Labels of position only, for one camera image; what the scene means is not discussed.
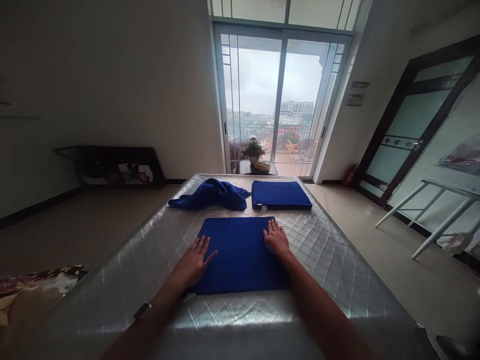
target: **sky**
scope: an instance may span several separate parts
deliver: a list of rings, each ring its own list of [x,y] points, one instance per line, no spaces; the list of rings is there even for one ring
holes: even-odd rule
[[[271,115],[277,98],[280,52],[240,48],[238,63],[239,68],[237,49],[232,48],[231,77],[230,67],[223,66],[227,108],[232,108],[232,78],[234,111],[238,111],[240,107],[240,110],[245,112]],[[287,53],[282,102],[288,100],[315,102],[321,78],[322,66],[318,55]]]

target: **wall notice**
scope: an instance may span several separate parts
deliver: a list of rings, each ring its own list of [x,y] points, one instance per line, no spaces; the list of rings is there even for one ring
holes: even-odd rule
[[[351,84],[350,94],[348,95],[348,99],[346,100],[346,106],[362,106],[364,102],[365,92],[367,88],[370,86],[369,82],[363,81],[354,81]]]

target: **door handle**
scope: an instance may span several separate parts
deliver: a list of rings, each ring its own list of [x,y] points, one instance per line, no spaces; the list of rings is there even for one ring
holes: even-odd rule
[[[423,140],[419,140],[418,142],[412,142],[412,141],[407,142],[407,144],[412,144],[412,145],[420,145],[420,144],[423,144],[423,143],[424,143]]]

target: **fire extinguisher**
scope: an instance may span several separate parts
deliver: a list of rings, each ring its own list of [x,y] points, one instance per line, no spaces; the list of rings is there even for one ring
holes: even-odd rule
[[[349,188],[350,184],[352,183],[352,180],[354,179],[355,172],[357,171],[357,164],[351,166],[348,171],[345,173],[345,177],[343,178],[343,181],[341,182],[341,185],[344,188]]]

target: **window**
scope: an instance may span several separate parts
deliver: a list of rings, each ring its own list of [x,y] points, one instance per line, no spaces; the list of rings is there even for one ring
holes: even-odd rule
[[[217,17],[352,31],[361,0],[211,0]]]

